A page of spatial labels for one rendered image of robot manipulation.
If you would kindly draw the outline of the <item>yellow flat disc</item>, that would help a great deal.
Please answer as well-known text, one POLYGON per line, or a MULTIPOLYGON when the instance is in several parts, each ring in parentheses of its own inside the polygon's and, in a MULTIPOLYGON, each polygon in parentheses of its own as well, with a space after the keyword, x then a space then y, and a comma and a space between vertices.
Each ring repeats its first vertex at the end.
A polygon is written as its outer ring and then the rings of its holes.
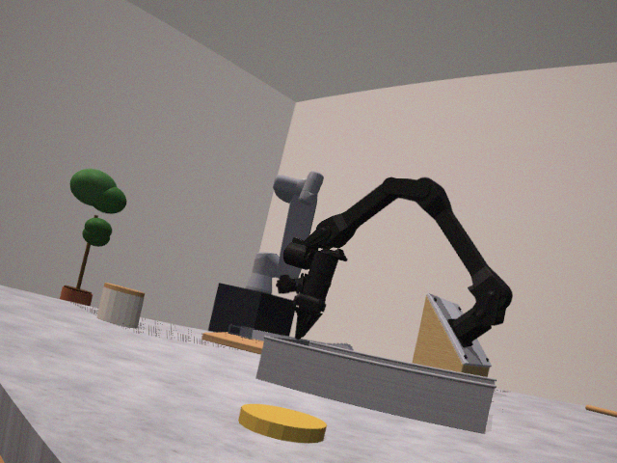
POLYGON ((309 414, 266 404, 242 405, 239 423, 254 433, 297 443, 322 442, 327 428, 309 414))

